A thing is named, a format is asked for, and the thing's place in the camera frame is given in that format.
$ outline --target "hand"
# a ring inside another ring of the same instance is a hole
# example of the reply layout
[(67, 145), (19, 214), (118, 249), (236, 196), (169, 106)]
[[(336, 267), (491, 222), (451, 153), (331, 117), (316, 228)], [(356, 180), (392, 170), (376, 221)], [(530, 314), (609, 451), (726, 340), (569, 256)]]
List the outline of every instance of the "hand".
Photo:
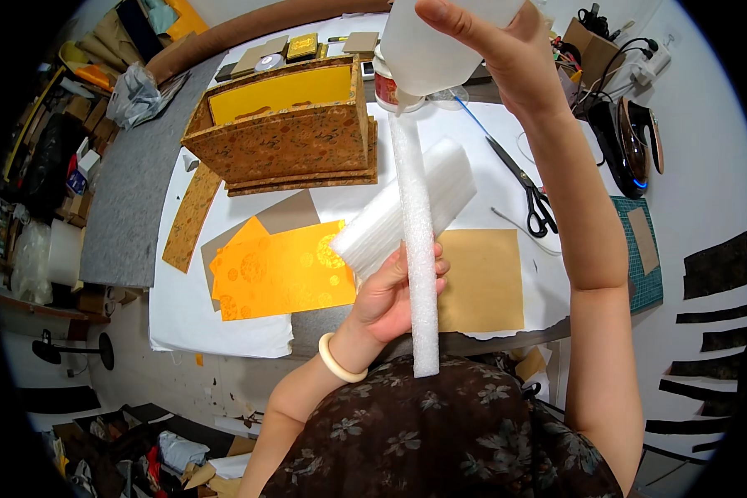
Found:
[(524, 3), (504, 29), (446, 0), (418, 0), (415, 12), (426, 24), (484, 57), (501, 101), (521, 123), (569, 114), (548, 30), (531, 2)]
[[(437, 293), (445, 289), (445, 278), (451, 264), (440, 259), (443, 247), (434, 244)], [(347, 318), (351, 327), (367, 331), (381, 343), (388, 343), (412, 328), (407, 281), (407, 248), (404, 242), (382, 263), (377, 273), (362, 284), (354, 307)]]

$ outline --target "foam sheet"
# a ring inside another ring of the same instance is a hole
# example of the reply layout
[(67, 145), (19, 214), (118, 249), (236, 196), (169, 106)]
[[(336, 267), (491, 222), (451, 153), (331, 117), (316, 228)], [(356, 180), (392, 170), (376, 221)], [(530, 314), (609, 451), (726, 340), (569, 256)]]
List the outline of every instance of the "foam sheet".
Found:
[[(444, 137), (423, 154), (432, 227), (438, 237), (476, 195), (468, 155)], [(398, 181), (394, 179), (341, 230), (330, 247), (365, 281), (404, 238)]]

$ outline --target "floral dress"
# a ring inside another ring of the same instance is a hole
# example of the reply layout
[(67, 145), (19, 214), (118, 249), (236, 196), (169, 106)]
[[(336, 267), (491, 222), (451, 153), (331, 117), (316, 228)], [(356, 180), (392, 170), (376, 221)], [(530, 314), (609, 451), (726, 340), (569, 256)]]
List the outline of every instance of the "floral dress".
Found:
[(261, 496), (622, 496), (592, 443), (496, 366), (411, 355), (327, 395)]

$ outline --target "white bangle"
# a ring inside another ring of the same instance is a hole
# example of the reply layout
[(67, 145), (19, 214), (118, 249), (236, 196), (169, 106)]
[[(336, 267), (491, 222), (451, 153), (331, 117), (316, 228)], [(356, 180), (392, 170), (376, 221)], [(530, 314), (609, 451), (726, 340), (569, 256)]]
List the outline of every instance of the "white bangle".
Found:
[(368, 375), (368, 369), (366, 368), (365, 371), (361, 373), (351, 373), (340, 366), (338, 362), (332, 358), (332, 353), (329, 352), (329, 339), (331, 339), (333, 335), (334, 332), (327, 332), (322, 335), (319, 340), (319, 354), (321, 355), (324, 365), (326, 365), (330, 372), (340, 380), (345, 380), (350, 384), (360, 382)]

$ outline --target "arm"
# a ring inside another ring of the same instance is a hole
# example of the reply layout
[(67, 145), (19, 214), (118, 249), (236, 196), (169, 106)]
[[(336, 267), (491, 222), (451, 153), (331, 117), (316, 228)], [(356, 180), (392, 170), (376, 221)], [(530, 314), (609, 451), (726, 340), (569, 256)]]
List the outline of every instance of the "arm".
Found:
[[(435, 257), (443, 253), (435, 244)], [(329, 350), (340, 366), (352, 373), (368, 368), (388, 342), (411, 326), (407, 254), (402, 244), (379, 271), (360, 288), (348, 318), (329, 341)], [(450, 265), (438, 259), (437, 293), (445, 288)], [(269, 397), (263, 426), (240, 482), (240, 498), (257, 498), (302, 433), (310, 414), (327, 394), (345, 384), (335, 377), (319, 355), (289, 373)]]
[(566, 422), (595, 444), (627, 495), (644, 428), (625, 234), (561, 90), (542, 16), (526, 2), (506, 29), (498, 29), (445, 0), (419, 0), (415, 10), (428, 25), (484, 56), (504, 105), (526, 131), (570, 280)]

